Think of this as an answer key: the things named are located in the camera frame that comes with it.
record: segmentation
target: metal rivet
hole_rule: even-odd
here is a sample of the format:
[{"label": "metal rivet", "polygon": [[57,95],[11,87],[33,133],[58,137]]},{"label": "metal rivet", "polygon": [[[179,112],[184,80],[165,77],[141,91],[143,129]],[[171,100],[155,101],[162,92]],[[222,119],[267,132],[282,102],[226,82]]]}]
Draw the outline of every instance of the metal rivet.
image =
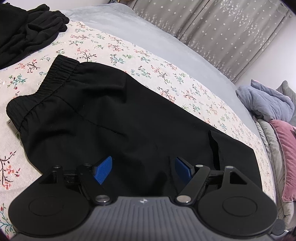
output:
[{"label": "metal rivet", "polygon": [[188,203],[191,201],[191,197],[187,195],[180,195],[180,196],[177,196],[177,201],[181,203]]},{"label": "metal rivet", "polygon": [[107,195],[98,195],[96,196],[96,201],[100,203],[105,203],[110,201],[110,198]]}]

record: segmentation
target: gray blanket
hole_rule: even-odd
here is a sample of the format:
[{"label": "gray blanket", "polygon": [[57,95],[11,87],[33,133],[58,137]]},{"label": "gray blanket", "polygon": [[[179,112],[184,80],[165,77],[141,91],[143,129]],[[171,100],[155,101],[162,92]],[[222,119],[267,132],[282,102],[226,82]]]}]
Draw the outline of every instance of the gray blanket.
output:
[{"label": "gray blanket", "polygon": [[289,122],[292,118],[295,106],[291,99],[259,82],[251,80],[251,86],[240,86],[236,94],[244,106],[260,119]]}]

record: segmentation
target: elastic waistband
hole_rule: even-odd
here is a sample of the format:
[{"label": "elastic waistband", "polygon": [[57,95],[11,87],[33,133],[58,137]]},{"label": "elastic waistband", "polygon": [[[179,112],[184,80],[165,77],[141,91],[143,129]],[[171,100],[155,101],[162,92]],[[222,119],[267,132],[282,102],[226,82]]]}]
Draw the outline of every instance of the elastic waistband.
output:
[{"label": "elastic waistband", "polygon": [[78,64],[75,59],[58,55],[36,93],[18,96],[7,104],[6,113],[18,131],[30,111],[60,88]]}]

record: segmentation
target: black round disc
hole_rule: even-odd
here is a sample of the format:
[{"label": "black round disc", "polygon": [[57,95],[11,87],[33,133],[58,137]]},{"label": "black round disc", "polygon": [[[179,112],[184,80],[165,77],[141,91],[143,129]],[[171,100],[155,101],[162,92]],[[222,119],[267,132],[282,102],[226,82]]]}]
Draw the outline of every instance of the black round disc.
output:
[{"label": "black round disc", "polygon": [[233,185],[201,198],[198,213],[214,232],[231,238],[260,236],[277,218],[274,202],[258,188]]},{"label": "black round disc", "polygon": [[55,236],[79,226],[89,212],[88,201],[66,188],[46,185],[21,193],[9,207],[9,218],[19,233],[33,237]]}]

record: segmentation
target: gray bedsheet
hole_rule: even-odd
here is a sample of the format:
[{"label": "gray bedsheet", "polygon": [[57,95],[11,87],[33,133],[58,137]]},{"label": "gray bedsheet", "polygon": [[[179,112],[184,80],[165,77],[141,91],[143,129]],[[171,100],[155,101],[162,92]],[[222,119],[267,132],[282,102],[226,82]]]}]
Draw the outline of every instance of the gray bedsheet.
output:
[{"label": "gray bedsheet", "polygon": [[89,27],[127,40],[176,65],[225,101],[242,122],[260,137],[250,113],[237,98],[237,88],[233,83],[202,56],[137,16],[128,6],[112,3],[62,12],[72,21],[82,21]]}]

